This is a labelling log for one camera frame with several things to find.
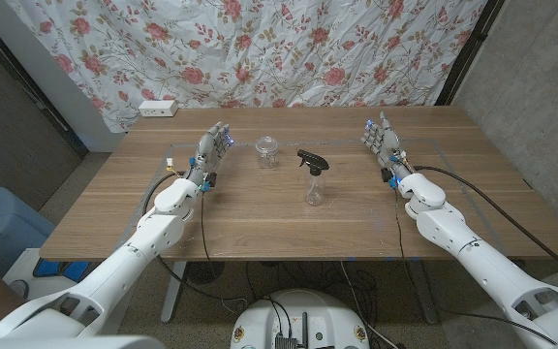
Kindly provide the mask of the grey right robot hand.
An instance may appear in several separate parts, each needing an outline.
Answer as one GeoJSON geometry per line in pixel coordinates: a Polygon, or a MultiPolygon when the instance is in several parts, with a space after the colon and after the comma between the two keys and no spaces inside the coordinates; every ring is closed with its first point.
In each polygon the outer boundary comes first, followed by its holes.
{"type": "Polygon", "coordinates": [[[379,123],[372,120],[366,122],[361,141],[376,156],[381,167],[397,179],[403,179],[414,172],[398,136],[383,111],[380,112],[379,123]]]}

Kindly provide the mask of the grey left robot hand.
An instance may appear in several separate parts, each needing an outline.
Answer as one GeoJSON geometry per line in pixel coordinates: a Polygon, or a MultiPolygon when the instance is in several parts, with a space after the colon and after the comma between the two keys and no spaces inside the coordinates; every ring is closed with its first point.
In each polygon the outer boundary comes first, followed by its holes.
{"type": "Polygon", "coordinates": [[[221,160],[233,145],[230,125],[218,122],[201,136],[186,179],[201,185],[206,174],[216,173],[221,160]]]}

